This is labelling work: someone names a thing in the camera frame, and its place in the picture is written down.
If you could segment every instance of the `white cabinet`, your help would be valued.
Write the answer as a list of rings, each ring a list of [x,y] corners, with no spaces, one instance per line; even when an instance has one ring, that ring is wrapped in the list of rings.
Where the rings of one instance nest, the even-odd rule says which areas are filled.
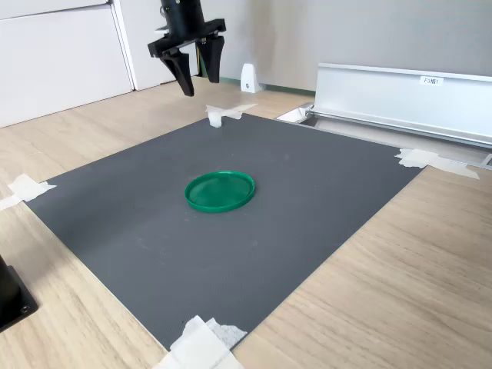
[[[109,5],[1,20],[0,53],[0,127],[131,91]]]
[[[159,0],[114,0],[119,28],[125,45],[131,76],[137,90],[174,81],[169,69],[157,58],[152,58],[147,44],[162,35],[155,33],[166,24],[161,16]],[[181,49],[190,55],[191,75],[198,73],[197,54],[194,44]]]
[[[0,19],[105,4],[108,0],[1,0]]]

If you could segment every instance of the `black stand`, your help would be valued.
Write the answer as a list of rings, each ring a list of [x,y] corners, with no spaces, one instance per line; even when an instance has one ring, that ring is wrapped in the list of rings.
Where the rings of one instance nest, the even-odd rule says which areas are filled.
[[[37,310],[38,305],[21,278],[0,256],[0,332]]]

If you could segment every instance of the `label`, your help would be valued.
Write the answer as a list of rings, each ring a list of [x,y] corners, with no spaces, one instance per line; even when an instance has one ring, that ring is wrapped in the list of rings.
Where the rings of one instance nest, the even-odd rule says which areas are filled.
[[[443,83],[444,83],[444,78],[426,77],[425,75],[421,77],[421,85],[440,87],[443,85]]]

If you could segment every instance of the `wooden floor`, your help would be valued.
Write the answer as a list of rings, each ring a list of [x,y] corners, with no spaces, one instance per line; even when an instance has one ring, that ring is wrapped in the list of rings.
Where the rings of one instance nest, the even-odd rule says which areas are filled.
[[[312,97],[194,80],[0,129],[0,198],[204,118],[266,118]],[[251,368],[492,368],[492,171],[426,168],[241,343]],[[0,211],[0,254],[40,309],[0,334],[0,368],[152,368],[165,349],[25,204]]]

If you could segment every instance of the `white tape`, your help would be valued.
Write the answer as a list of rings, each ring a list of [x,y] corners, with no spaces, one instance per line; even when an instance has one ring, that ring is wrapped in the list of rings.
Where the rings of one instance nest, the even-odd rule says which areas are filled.
[[[450,159],[440,158],[435,152],[423,151],[423,150],[407,150],[405,148],[400,149],[400,154],[395,155],[396,158],[400,158],[400,164],[405,167],[419,167],[424,168],[427,165],[440,169],[442,171],[448,171],[455,173],[456,175],[463,175],[465,177],[480,179],[478,174],[467,168],[465,163],[459,161],[453,161]]]
[[[215,319],[206,324],[196,316],[155,369],[242,369],[229,350],[245,335],[237,327],[220,325]]]
[[[55,187],[56,186],[48,184],[48,182],[38,183],[28,175],[19,175],[13,183],[8,185],[8,188],[10,188],[14,194],[0,200],[0,211],[17,205],[21,201],[34,200],[40,194],[44,194],[47,190],[51,190]]]
[[[253,108],[258,104],[239,105],[232,109],[216,108],[215,106],[207,105],[208,119],[212,127],[222,127],[222,117],[229,117],[234,119],[241,119],[243,111]]]

